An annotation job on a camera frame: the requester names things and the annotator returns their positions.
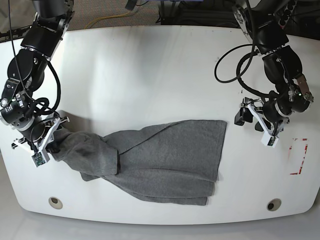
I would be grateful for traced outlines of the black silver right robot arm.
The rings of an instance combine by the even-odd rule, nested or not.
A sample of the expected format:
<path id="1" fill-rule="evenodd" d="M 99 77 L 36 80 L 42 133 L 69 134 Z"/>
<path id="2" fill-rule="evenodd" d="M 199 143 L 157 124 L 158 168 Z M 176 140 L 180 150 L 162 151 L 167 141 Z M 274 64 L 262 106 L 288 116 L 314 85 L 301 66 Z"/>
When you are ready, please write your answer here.
<path id="1" fill-rule="evenodd" d="M 23 142 L 37 152 L 37 143 L 49 130 L 42 116 L 53 115 L 61 100 L 61 84 L 51 59 L 74 15 L 72 0 L 34 0 L 35 18 L 7 68 L 7 81 L 0 98 L 0 120 L 18 130 Z M 46 97 L 33 98 L 44 82 L 45 69 L 52 72 L 57 94 L 53 106 Z"/>

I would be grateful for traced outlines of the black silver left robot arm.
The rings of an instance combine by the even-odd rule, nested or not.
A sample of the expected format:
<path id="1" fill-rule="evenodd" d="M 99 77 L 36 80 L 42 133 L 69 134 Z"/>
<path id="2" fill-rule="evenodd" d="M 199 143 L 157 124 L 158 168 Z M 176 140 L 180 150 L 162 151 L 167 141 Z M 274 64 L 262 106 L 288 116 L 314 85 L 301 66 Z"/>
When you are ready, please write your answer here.
<path id="1" fill-rule="evenodd" d="M 232 8 L 235 19 L 254 50 L 239 61 L 236 74 L 240 74 L 246 60 L 262 56 L 265 75 L 276 90 L 262 93 L 247 86 L 242 79 L 238 82 L 248 92 L 260 97 L 262 106 L 253 109 L 260 114 L 271 135 L 275 136 L 289 122 L 292 113 L 304 112 L 314 101 L 303 74 L 302 62 L 289 46 L 284 31 L 297 2 L 261 0 L 255 7 L 249 4 L 247 0 L 238 0 Z"/>

